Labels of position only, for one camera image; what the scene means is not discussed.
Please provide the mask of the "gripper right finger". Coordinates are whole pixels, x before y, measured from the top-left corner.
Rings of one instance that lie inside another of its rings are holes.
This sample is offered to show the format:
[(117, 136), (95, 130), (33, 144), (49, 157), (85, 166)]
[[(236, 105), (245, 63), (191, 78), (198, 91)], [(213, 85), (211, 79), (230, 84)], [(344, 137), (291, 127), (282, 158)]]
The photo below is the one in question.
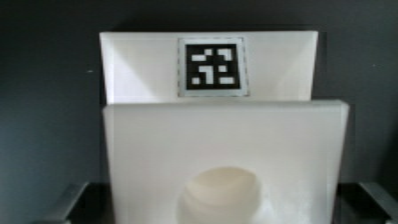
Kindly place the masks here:
[(398, 199), (376, 182), (337, 185), (333, 224), (398, 224)]

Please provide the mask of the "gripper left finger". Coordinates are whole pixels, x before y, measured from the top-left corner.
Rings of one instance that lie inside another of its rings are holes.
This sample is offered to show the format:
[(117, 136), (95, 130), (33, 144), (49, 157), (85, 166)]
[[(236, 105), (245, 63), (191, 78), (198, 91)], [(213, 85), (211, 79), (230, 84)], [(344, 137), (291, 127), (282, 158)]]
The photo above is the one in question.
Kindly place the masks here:
[(70, 184), (33, 224), (113, 224), (110, 185)]

